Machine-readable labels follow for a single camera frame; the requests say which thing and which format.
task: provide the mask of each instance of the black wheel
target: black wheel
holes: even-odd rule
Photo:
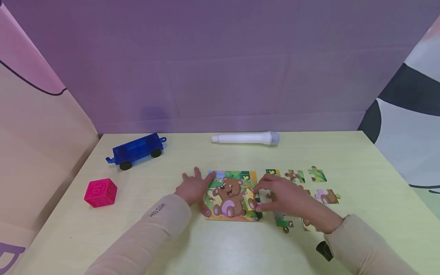
[[[154,150],[153,152],[151,152],[151,156],[153,158],[157,158],[158,156],[160,156],[162,154],[162,151],[160,150]]]
[[[119,165],[119,168],[121,168],[121,170],[128,170],[132,167],[132,163],[131,162],[123,162]]]

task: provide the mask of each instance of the purple wall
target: purple wall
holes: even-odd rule
[[[4,0],[100,133],[355,130],[438,0]]]

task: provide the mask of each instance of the beige sleeve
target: beige sleeve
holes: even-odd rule
[[[356,215],[346,216],[344,222],[324,238],[333,256],[352,274],[418,274]]]
[[[178,195],[161,198],[114,242],[85,275],[144,275],[163,243],[179,236],[191,218],[188,204]]]

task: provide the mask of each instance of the white microphone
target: white microphone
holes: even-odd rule
[[[266,145],[275,145],[279,143],[279,134],[277,132],[263,133],[243,133],[243,134],[218,134],[213,135],[213,143],[261,143]]]

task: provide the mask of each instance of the pink rubber cube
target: pink rubber cube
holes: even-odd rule
[[[89,182],[84,200],[92,207],[114,204],[117,186],[111,179],[94,180]]]

